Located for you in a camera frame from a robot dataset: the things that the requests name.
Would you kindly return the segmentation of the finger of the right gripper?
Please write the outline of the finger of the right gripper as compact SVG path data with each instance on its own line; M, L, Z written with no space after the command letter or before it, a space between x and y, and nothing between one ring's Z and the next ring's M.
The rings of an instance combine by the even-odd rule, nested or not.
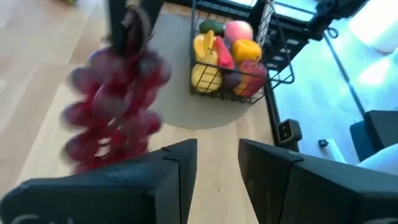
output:
M122 24L126 7L127 0L108 0L111 44L117 52L123 52L126 46L126 28Z
M164 0L140 0L139 6L145 10L150 19L150 30L153 30L163 5Z

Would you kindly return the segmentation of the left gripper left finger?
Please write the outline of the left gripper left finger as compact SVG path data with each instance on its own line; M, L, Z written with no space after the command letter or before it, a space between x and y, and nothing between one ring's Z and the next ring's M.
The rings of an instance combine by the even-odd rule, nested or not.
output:
M2 224L187 224L197 140L82 174L29 179L0 201Z

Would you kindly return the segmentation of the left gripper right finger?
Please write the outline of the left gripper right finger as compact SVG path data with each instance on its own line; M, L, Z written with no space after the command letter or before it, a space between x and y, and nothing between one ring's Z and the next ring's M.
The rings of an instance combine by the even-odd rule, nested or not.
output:
M398 224L398 177L249 139L238 160L259 224Z

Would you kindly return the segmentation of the green avocado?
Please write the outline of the green avocado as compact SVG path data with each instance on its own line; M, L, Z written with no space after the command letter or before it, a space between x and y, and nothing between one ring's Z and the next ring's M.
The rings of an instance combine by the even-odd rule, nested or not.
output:
M224 35L224 25L211 19L206 19L200 23L199 30L202 34L206 34L208 31L212 30L215 35Z

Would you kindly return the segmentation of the dark red grape bunch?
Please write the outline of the dark red grape bunch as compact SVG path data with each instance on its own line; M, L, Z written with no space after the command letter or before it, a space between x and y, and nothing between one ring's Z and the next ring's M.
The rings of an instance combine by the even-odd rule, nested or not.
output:
M114 44L98 50L69 75L72 87L85 96L61 113L65 123L84 128L62 148L76 174L147 153L149 137L162 127L149 106L170 80L172 67L149 48L152 26L141 7L129 6L120 24L121 50Z

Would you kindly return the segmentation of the black wire basket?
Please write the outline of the black wire basket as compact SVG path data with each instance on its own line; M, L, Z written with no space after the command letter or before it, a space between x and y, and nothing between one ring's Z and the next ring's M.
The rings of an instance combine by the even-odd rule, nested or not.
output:
M253 105L295 80L292 59L307 44L273 3L192 0L190 92Z

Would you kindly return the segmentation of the pink peach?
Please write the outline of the pink peach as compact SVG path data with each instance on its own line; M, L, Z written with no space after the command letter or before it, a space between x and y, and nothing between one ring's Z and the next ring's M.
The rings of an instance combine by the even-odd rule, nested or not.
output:
M239 39L252 40L253 34L251 25L245 21L230 21L225 24L224 36L231 42Z

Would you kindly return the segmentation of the yellow bell pepper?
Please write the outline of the yellow bell pepper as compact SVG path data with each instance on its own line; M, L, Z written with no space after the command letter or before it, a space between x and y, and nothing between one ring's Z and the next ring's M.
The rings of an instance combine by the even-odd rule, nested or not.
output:
M245 60L259 61L262 58L262 48L255 41L238 39L232 44L232 56L237 63Z

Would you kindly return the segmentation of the red yellow apple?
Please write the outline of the red yellow apple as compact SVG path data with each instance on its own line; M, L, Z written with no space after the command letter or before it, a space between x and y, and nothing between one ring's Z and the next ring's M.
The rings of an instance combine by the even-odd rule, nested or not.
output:
M250 97L262 88L267 80L266 67L256 61L244 60L239 64L240 84L233 89L238 96Z

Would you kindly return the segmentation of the office chair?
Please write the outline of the office chair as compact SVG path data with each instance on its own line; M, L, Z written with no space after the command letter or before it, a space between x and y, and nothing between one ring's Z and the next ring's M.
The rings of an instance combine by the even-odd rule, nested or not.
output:
M371 110L349 127L360 162L398 144L398 110Z

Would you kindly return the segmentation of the grey round mat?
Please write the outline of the grey round mat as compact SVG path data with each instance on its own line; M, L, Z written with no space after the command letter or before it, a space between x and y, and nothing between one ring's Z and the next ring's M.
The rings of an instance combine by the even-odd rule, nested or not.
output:
M249 105L190 93L190 28L187 16L159 16L150 44L171 64L173 73L150 108L159 112L165 123L187 129L225 126L243 115L254 116L254 124L268 124L265 99Z

